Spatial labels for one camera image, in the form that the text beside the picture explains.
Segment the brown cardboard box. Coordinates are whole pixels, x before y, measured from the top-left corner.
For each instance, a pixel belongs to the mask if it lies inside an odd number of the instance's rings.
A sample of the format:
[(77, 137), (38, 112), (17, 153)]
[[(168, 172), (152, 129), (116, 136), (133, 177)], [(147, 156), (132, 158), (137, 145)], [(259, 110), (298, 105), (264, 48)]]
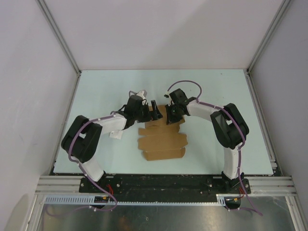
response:
[(187, 135), (180, 133), (180, 125), (185, 120), (168, 125), (165, 106), (159, 105), (158, 109), (163, 117), (138, 129), (138, 149), (147, 161), (183, 158), (188, 141)]

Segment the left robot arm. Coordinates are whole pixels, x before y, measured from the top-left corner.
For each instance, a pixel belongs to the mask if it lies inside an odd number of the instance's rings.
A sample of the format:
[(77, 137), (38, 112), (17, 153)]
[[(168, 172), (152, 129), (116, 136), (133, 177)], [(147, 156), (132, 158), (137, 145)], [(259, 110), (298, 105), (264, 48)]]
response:
[(64, 135), (61, 148), (66, 151), (69, 160), (76, 163), (90, 179), (89, 186), (99, 193), (106, 188), (106, 180), (102, 178), (105, 171), (95, 159), (100, 137), (104, 134), (119, 137), (136, 122), (151, 122), (162, 117), (156, 101), (148, 102), (143, 91), (140, 91), (130, 95), (125, 105), (108, 116), (92, 120), (83, 115), (77, 116)]

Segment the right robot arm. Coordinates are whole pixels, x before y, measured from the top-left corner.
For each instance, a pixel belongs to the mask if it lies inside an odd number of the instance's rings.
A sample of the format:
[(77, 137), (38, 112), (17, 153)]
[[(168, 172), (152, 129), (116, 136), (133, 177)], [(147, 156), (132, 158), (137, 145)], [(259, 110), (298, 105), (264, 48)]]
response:
[(167, 124), (179, 122), (184, 116), (196, 116), (212, 123), (216, 138), (224, 147), (224, 169), (220, 182), (225, 192), (235, 192), (244, 177), (239, 153), (249, 134), (249, 127), (237, 106), (229, 103), (220, 107), (196, 97), (187, 98), (181, 89), (168, 92), (164, 97), (169, 99), (165, 105)]

